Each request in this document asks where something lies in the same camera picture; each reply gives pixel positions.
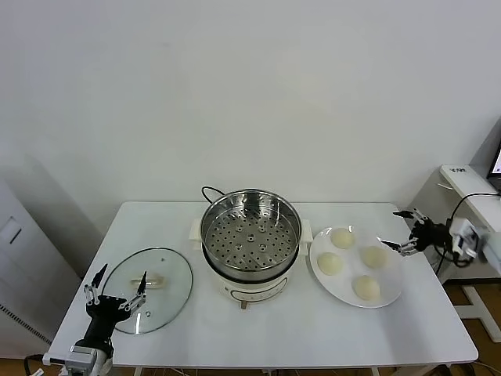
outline white wall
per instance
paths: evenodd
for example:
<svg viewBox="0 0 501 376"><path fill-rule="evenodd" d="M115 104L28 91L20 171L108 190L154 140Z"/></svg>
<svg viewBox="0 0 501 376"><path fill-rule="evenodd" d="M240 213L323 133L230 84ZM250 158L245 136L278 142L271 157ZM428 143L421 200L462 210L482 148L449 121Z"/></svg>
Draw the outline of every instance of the white wall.
<svg viewBox="0 0 501 376"><path fill-rule="evenodd" d="M501 113L498 0L3 0L0 173L82 268L203 184L409 203Z"/></svg>

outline white cabinet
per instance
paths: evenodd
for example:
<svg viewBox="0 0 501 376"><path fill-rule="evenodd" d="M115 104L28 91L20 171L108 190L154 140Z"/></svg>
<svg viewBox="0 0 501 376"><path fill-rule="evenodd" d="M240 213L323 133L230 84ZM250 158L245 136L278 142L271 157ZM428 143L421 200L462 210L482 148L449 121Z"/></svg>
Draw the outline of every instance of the white cabinet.
<svg viewBox="0 0 501 376"><path fill-rule="evenodd" d="M80 282L0 182L0 357L48 349Z"/></svg>
<svg viewBox="0 0 501 376"><path fill-rule="evenodd" d="M468 167L467 173L470 173L469 166L460 167ZM475 187L475 189L477 189L475 190L476 192L485 192L489 189L489 185L480 185L479 187ZM463 196L463 192L458 191L457 186L452 186L450 181L441 173L441 169L437 168L416 195L411 203L411 207L419 209L421 213L430 217L435 223L445 223L445 220L452 214L452 211ZM485 200L487 200L488 203L496 199L494 197L474 197L474 202L485 202ZM467 201L461 204L456 216L468 218L475 226L485 228L484 220L478 218L478 215L471 210ZM501 205L499 206L499 216L501 217ZM425 255L428 261L430 261L430 264L436 269L440 256L437 255L432 247L429 247L425 251ZM444 262L439 277L443 283L449 279L499 278L500 275L489 264L480 263L478 261L463 269L456 268L454 265L449 265L448 262Z"/></svg>

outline table leg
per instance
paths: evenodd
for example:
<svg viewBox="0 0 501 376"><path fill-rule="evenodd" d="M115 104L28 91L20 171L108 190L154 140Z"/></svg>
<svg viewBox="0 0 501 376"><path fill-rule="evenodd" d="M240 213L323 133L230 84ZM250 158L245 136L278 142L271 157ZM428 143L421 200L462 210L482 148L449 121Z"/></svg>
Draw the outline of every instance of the table leg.
<svg viewBox="0 0 501 376"><path fill-rule="evenodd" d="M501 330L477 293L477 290L475 290L475 287L463 286L462 289L468 300L470 300L471 305L455 305L454 308L458 316L461 319L480 319L492 341L501 342Z"/></svg>
<svg viewBox="0 0 501 376"><path fill-rule="evenodd" d="M433 370L436 366L436 364L431 364L427 366L401 367L391 376L423 376L427 372Z"/></svg>

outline power cord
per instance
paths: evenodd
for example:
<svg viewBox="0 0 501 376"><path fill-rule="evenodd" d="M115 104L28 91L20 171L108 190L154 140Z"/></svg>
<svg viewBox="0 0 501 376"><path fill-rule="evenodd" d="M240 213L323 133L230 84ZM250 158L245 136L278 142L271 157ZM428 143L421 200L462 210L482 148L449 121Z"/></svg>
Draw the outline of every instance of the power cord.
<svg viewBox="0 0 501 376"><path fill-rule="evenodd" d="M177 372L178 374L182 374L182 376L186 376L185 371L183 371L182 369L179 371L179 370L176 370L175 368L171 368L171 370L173 370L174 372Z"/></svg>
<svg viewBox="0 0 501 376"><path fill-rule="evenodd" d="M485 369L491 374L491 376L497 376L490 368L486 367Z"/></svg>
<svg viewBox="0 0 501 376"><path fill-rule="evenodd" d="M467 194L465 197L463 197L460 202L458 202L458 204L456 205L456 207L454 208L454 210L452 211L452 214L451 214L451 217L449 219L447 219L447 223L448 223L448 226L450 228L451 224L452 224L452 220L454 219L454 216L456 215L458 209L460 208L461 204L469 197L473 197L473 196L501 196L501 193L470 193L470 194ZM435 251L441 256L441 259L440 259L440 263L438 264L438 268L437 268L437 271L435 272L435 274L438 275L438 273L440 272L440 269L442 268L442 264L444 263L444 260L447 260L449 262L454 262L453 260L449 259L449 258L446 258L445 257L445 251L444 253L442 254L436 247L435 247ZM468 264L464 264L464 265L456 265L458 267L466 267L470 265L469 263Z"/></svg>

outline steamed bun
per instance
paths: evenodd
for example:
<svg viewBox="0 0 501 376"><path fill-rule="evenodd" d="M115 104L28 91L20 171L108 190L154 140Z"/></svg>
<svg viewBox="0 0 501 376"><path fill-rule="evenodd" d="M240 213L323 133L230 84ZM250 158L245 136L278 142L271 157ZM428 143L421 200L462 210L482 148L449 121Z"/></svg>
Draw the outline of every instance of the steamed bun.
<svg viewBox="0 0 501 376"><path fill-rule="evenodd" d="M338 248L348 249L355 244L355 235L348 229L335 229L330 234L330 241Z"/></svg>
<svg viewBox="0 0 501 376"><path fill-rule="evenodd" d="M331 252L322 253L316 262L320 271L327 276L333 276L343 269L343 259Z"/></svg>
<svg viewBox="0 0 501 376"><path fill-rule="evenodd" d="M386 265L387 253L383 248L371 245L361 251L362 261L371 269L380 269Z"/></svg>
<svg viewBox="0 0 501 376"><path fill-rule="evenodd" d="M375 300L381 296L379 283L370 276L355 278L353 281L353 290L363 300Z"/></svg>

